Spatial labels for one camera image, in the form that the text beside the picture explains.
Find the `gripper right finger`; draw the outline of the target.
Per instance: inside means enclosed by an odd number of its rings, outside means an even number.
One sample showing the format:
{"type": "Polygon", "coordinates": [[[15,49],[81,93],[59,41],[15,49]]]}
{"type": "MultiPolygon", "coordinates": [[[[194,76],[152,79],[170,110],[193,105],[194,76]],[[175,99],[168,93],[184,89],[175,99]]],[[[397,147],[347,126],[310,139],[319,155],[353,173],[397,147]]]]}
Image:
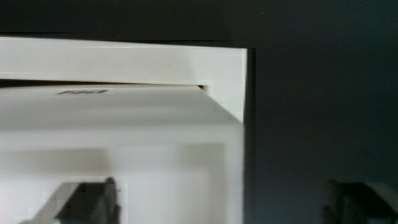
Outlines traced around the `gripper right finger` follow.
{"type": "Polygon", "coordinates": [[[328,183],[322,224],[398,224],[398,192],[383,183],[328,183]]]}

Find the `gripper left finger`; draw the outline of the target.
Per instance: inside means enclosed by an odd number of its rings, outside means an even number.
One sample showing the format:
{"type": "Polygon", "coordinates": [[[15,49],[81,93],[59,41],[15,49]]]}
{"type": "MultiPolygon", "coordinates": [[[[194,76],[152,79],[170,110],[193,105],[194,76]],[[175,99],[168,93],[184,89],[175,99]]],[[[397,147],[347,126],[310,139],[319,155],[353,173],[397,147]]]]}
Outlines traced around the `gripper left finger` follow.
{"type": "Polygon", "coordinates": [[[31,220],[20,224],[122,224],[118,183],[65,182],[31,220]]]}

